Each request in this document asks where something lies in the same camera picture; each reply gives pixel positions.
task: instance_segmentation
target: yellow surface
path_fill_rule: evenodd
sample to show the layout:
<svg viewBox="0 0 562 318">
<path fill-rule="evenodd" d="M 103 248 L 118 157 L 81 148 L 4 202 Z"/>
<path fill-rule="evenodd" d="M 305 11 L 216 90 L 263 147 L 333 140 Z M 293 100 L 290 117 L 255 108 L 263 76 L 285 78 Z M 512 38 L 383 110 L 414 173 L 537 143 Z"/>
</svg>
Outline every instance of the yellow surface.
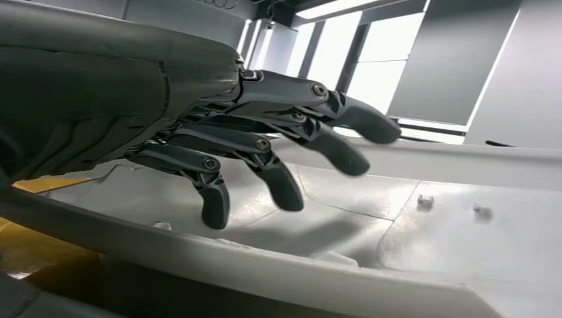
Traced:
<svg viewBox="0 0 562 318">
<path fill-rule="evenodd" d="M 13 186 L 17 187 L 18 189 L 22 189 L 31 193 L 38 193 L 38 192 L 56 189 L 58 187 L 66 187 L 68 185 L 71 186 L 73 184 L 79 184 L 88 180 L 89 178 L 67 179 L 67 178 L 47 177 L 47 178 L 41 178 L 36 180 L 19 181 L 13 184 Z"/>
<path fill-rule="evenodd" d="M 42 178 L 13 186 L 37 193 L 88 181 Z M 97 254 L 0 218 L 0 272 L 73 299 L 98 303 Z"/>
</svg>

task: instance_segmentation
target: ceiling light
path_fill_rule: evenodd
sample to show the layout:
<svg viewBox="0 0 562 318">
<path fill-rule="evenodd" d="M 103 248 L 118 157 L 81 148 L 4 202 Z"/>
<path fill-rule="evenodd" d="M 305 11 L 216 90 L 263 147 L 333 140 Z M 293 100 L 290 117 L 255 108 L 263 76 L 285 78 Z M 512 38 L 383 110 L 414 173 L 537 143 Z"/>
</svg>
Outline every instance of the ceiling light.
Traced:
<svg viewBox="0 0 562 318">
<path fill-rule="evenodd" d="M 376 1 L 378 0 L 336 0 L 326 3 L 325 5 L 319 5 L 318 7 L 297 12 L 297 15 L 305 19 L 314 19 Z"/>
</svg>

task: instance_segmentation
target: black robotic finger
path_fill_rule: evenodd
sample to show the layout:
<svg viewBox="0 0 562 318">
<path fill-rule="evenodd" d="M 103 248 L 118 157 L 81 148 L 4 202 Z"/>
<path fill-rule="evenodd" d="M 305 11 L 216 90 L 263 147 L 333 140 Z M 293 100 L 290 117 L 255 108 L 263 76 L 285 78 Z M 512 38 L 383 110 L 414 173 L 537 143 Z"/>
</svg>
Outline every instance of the black robotic finger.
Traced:
<svg viewBox="0 0 562 318">
<path fill-rule="evenodd" d="M 241 159 L 266 183 L 277 206 L 287 211 L 300 211 L 304 207 L 302 194 L 289 169 L 271 151 L 269 140 L 259 134 L 186 124 L 165 139 L 176 146 Z"/>
<path fill-rule="evenodd" d="M 147 144 L 129 160 L 191 180 L 203 197 L 203 222 L 217 230 L 227 226 L 230 198 L 217 159 L 179 146 L 156 143 Z"/>
<path fill-rule="evenodd" d="M 321 121 L 308 119 L 305 125 L 292 130 L 299 132 L 300 138 L 289 138 L 305 148 L 320 152 L 344 174 L 360 176 L 370 168 L 363 154 Z"/>
<path fill-rule="evenodd" d="M 338 95 L 346 109 L 338 118 L 328 121 L 328 125 L 348 126 L 377 144 L 390 144 L 400 138 L 402 131 L 392 119 L 362 101 Z"/>
</svg>

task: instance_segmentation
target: metal pin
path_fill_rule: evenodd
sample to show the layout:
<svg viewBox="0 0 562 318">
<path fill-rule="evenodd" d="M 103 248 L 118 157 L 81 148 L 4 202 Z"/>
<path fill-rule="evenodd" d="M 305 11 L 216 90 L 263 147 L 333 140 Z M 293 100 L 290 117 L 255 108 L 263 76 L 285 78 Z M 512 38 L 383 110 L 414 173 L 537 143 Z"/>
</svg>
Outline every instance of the metal pin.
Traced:
<svg viewBox="0 0 562 318">
<path fill-rule="evenodd" d="M 434 197 L 424 197 L 423 194 L 418 196 L 418 209 L 431 210 L 433 208 L 433 203 L 435 202 Z"/>
</svg>

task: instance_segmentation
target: white plastic surface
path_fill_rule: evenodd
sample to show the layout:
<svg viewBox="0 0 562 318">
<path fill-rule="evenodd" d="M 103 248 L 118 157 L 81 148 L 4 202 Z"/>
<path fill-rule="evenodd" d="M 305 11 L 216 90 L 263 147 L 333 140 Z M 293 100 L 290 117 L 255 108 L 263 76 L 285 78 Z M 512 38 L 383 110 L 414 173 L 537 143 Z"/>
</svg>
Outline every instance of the white plastic surface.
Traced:
<svg viewBox="0 0 562 318">
<path fill-rule="evenodd" d="M 103 182 L 51 196 L 141 227 L 114 222 L 104 231 L 90 219 L 83 231 L 60 225 L 49 234 L 178 276 L 359 317 L 562 313 L 560 152 L 354 142 L 380 176 L 352 180 L 319 169 L 331 167 L 316 154 L 277 142 L 306 195 L 301 213 L 279 211 L 244 164 L 224 160 L 232 223 L 212 231 L 189 182 L 120 167 Z M 429 209 L 420 209 L 419 194 L 434 197 Z M 489 208 L 490 217 L 475 207 Z M 155 229 L 157 222 L 172 231 Z M 148 236 L 128 239 L 135 235 Z"/>
</svg>

